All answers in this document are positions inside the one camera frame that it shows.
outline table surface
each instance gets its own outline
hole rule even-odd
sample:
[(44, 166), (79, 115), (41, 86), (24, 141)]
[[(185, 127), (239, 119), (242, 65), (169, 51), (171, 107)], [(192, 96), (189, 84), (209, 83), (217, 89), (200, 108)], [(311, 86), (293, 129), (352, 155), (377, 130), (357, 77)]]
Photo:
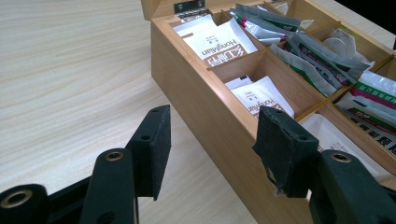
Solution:
[[(392, 48), (395, 35), (317, 2)], [(51, 194), (91, 175), (159, 105), (170, 102), (150, 76), (140, 1), (0, 2), (0, 191)], [(171, 126), (160, 196), (139, 198), (141, 223), (256, 223), (172, 106)]]

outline wooden tea box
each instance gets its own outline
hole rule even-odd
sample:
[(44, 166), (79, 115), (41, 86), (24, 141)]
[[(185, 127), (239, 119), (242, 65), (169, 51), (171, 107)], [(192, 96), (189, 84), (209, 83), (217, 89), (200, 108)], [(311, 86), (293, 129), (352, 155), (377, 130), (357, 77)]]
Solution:
[[(319, 113), (388, 172), (396, 175), (396, 157), (361, 130), (334, 103), (348, 87), (324, 97), (274, 53), (249, 35), (257, 51), (215, 67), (208, 67), (173, 30), (182, 16), (175, 14), (189, 5), (201, 5), (212, 14), (217, 25), (230, 19), (227, 11), (235, 3), (262, 6), (277, 12), (276, 5), (264, 1), (142, 0), (146, 20), (151, 26), (151, 74), (180, 116), (189, 126), (213, 162), (259, 223), (312, 223), (307, 199), (276, 195), (267, 179), (260, 158), (251, 148), (256, 141), (258, 121), (225, 86), (234, 78), (248, 75), (253, 81), (268, 76), (303, 121)], [(305, 31), (323, 40), (343, 26), (356, 35), (357, 50), (375, 61), (372, 71), (396, 78), (394, 51), (335, 17), (309, 0), (289, 0), (287, 16), (315, 20)]]

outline green tea packet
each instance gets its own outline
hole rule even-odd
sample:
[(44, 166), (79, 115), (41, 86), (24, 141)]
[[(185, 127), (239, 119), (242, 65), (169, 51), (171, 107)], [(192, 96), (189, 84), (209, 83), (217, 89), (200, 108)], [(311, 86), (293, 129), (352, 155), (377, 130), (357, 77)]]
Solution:
[(323, 78), (315, 67), (306, 60), (290, 53), (279, 46), (272, 44), (270, 50), (286, 63), (296, 73), (300, 74), (311, 86), (328, 97), (337, 89), (333, 87), (325, 78)]
[[(265, 7), (257, 6), (257, 8), (259, 8), (261, 10), (264, 10), (264, 11), (268, 11)], [(285, 2), (283, 4), (278, 5), (276, 7), (276, 9), (280, 13), (282, 13), (283, 15), (286, 16), (288, 14), (289, 5), (288, 5), (288, 3)], [(303, 20), (300, 23), (300, 27), (303, 28), (303, 29), (307, 29), (310, 25), (312, 25), (313, 22), (314, 22), (314, 20)]]
[(338, 68), (330, 59), (305, 43), (299, 36), (293, 35), (286, 39), (285, 50), (300, 56), (311, 63), (318, 73), (337, 90), (355, 83), (356, 80)]
[(292, 31), (295, 32), (298, 30), (301, 20), (292, 18), (292, 17), (287, 17), (284, 15), (280, 15), (274, 12), (266, 11), (266, 10), (261, 10), (257, 7), (251, 7), (251, 6), (245, 6), (241, 4), (235, 4), (235, 9), (245, 11), (246, 13), (257, 16), (258, 18), (268, 21), (272, 23), (273, 25), (280, 27), (284, 30), (287, 31)]
[(236, 19), (239, 25), (247, 30), (251, 35), (256, 37), (264, 46), (270, 46), (272, 43), (278, 44), (286, 40), (288, 35), (292, 32), (283, 30), (274, 26), (272, 23), (263, 21), (257, 18), (250, 17), (249, 19), (243, 18), (238, 15), (244, 15), (237, 10), (230, 11), (230, 15)]
[(335, 105), (396, 154), (396, 82), (365, 71)]
[(314, 49), (319, 55), (325, 56), (347, 74), (345, 78), (351, 83), (355, 83), (361, 74), (370, 67), (368, 64), (356, 62), (334, 53), (332, 50), (319, 43), (316, 39), (303, 32), (296, 32), (292, 37), (292, 40), (296, 45), (304, 43), (310, 49)]

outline white tea packet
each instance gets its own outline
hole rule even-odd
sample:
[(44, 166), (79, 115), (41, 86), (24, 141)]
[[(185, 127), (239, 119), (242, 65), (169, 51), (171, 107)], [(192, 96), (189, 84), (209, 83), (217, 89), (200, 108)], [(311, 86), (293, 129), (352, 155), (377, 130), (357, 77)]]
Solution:
[(261, 105), (282, 110), (294, 118), (293, 109), (269, 77), (264, 77), (252, 84), (233, 89), (232, 92), (256, 119), (259, 118)]
[(207, 14), (194, 21), (182, 23), (181, 25), (174, 27), (174, 30), (181, 37), (186, 37), (215, 27), (217, 27), (217, 25), (213, 22), (212, 15)]
[(209, 67), (257, 50), (234, 18), (215, 28), (188, 36), (184, 41)]
[(296, 73), (300, 74), (311, 86), (324, 96), (329, 97), (337, 89), (326, 81), (315, 69), (315, 67), (306, 60), (287, 52), (275, 44), (272, 44), (270, 50), (286, 63)]
[(319, 140), (319, 151), (335, 149), (355, 156), (377, 181), (392, 177), (322, 115), (313, 114), (301, 125)]
[(238, 77), (236, 79), (233, 79), (229, 82), (226, 82), (225, 85), (228, 87), (228, 89), (233, 90), (241, 86), (246, 86), (248, 84), (252, 84), (253, 82), (251, 81), (250, 77), (247, 75), (244, 75), (242, 77)]

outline black plastic part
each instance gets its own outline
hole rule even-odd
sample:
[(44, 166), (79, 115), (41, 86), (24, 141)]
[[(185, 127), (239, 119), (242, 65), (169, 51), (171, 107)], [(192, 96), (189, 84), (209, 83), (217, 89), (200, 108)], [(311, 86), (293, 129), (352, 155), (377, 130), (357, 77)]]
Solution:
[(47, 191), (41, 185), (20, 185), (8, 189), (0, 194), (0, 223), (45, 223), (48, 205)]
[(335, 223), (396, 223), (396, 203), (353, 155), (324, 150), (318, 172), (334, 204)]
[(131, 152), (114, 148), (101, 153), (93, 168), (79, 223), (136, 224), (137, 213)]
[(171, 149), (170, 105), (151, 109), (125, 148), (134, 155), (136, 197), (156, 201)]
[(314, 194), (309, 199), (309, 210), (316, 224), (334, 224), (336, 215), (331, 203), (324, 203)]
[(396, 191), (385, 186), (382, 186), (382, 188), (387, 192), (393, 202), (396, 203)]
[(48, 224), (78, 223), (90, 180), (88, 176), (49, 196)]
[(262, 105), (253, 149), (278, 193), (292, 198), (306, 197), (310, 163), (319, 156), (317, 138), (289, 115)]

